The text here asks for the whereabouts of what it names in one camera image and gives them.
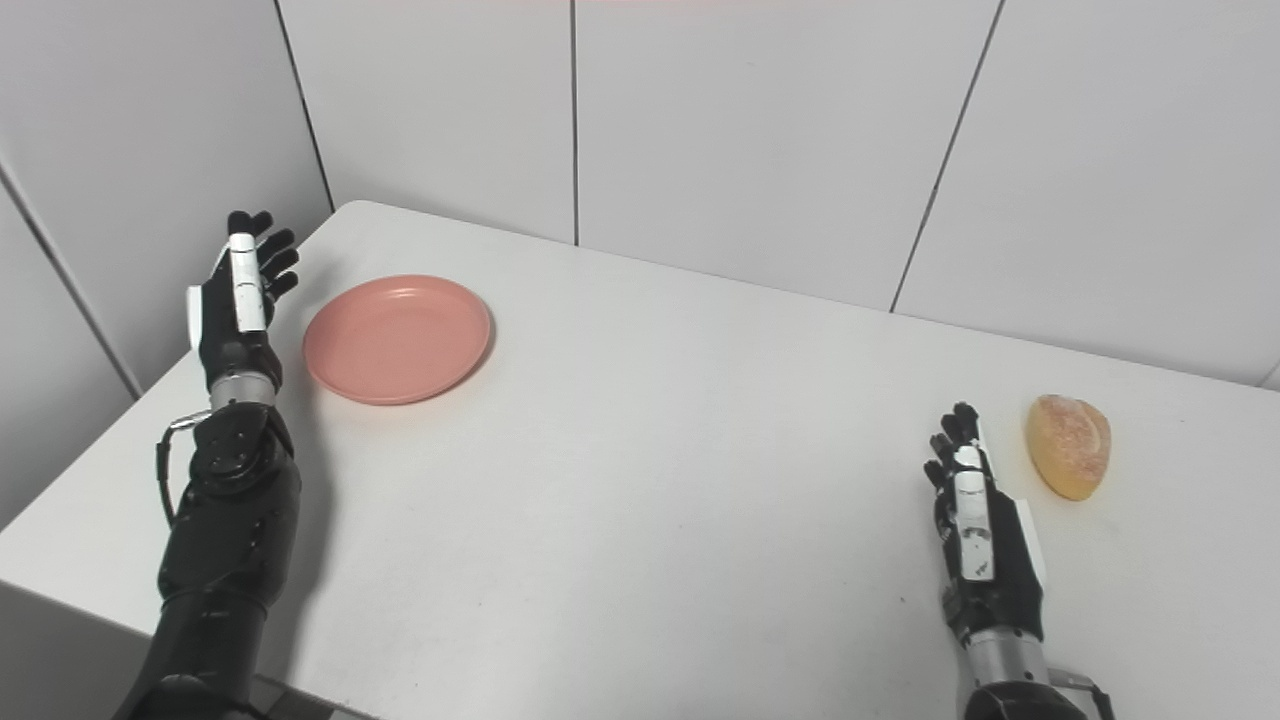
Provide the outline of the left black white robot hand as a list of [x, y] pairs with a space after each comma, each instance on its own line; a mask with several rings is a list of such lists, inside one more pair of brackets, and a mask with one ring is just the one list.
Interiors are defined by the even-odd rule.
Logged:
[[188, 329], [209, 388], [244, 373], [265, 378], [275, 391], [283, 384], [268, 331], [278, 301], [300, 282], [300, 252], [293, 231], [274, 225], [269, 211], [232, 211], [212, 273], [188, 288]]

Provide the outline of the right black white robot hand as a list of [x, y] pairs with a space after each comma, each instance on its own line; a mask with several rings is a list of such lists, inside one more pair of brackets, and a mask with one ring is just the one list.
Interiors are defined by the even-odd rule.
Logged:
[[1042, 641], [1043, 587], [1019, 506], [995, 479], [980, 416], [957, 402], [940, 424], [924, 471], [946, 570], [945, 620], [961, 642], [997, 628]]

